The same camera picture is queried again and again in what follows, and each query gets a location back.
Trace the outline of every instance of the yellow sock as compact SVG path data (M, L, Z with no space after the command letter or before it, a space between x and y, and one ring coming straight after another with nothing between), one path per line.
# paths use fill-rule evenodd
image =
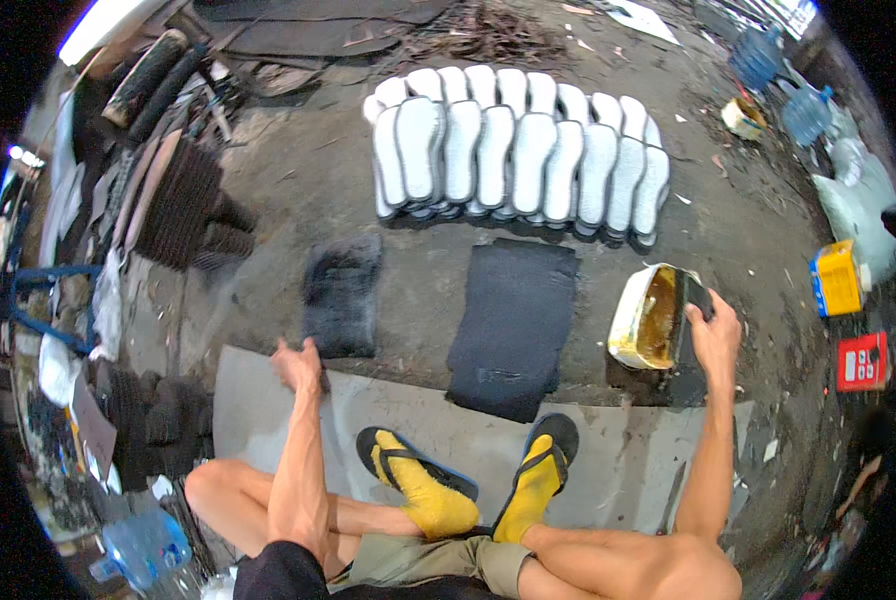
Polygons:
M553 439L547 434L536 439L531 444L531 449L527 451L522 465L550 449L552 444ZM511 502L504 509L504 514L495 528L495 542L519 544L527 528L541 522L548 502L559 487L561 480L553 456L547 456L545 460L523 472L518 477Z
M381 466L381 451L404 450L405 447L388 431L375 434L378 442L371 450L375 472L382 483L391 485ZM407 502L401 507L429 540L440 540L470 531L478 524L478 507L460 491L442 486L420 462L401 457L388 457L388 464Z

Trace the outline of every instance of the plastic water bottle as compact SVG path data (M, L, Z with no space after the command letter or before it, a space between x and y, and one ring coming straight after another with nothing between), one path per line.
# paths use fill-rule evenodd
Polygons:
M781 110L785 129L798 146L811 146L818 135L831 125L828 98L831 98L829 87L825 86L818 92L805 85Z
M742 33L728 64L741 83L750 90L761 91L781 68L778 35L781 27L771 26L767 32L749 27Z
M107 554L91 565L98 581L120 572L134 589L147 590L167 571L191 560L191 546L181 525L161 509L106 525L101 536Z

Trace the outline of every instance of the hand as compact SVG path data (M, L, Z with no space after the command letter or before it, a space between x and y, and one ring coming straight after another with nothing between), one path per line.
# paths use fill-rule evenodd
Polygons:
M287 347L285 338L278 338L278 350L271 356L271 366L282 385L296 392L316 391L321 385L321 358L314 338L305 339L305 347L300 352Z
M691 339L694 355L708 377L708 391L733 394L735 389L735 359L742 340L742 326L735 311L721 299L715 290L709 289L715 316L704 321L701 309L693 304L685 306L691 322Z

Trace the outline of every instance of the yellow box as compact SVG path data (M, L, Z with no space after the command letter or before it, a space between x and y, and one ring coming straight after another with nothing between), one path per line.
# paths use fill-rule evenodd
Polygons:
M820 249L811 262L814 300L822 317L856 313L862 297L851 257L854 240L843 240Z

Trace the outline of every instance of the shorts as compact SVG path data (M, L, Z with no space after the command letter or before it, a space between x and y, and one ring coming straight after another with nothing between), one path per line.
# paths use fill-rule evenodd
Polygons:
M489 535L427 541L420 537L366 534L351 565L328 582L331 593L367 584L384 588L423 583L445 575L474 577L492 594L519 598L518 573L531 551L495 543Z

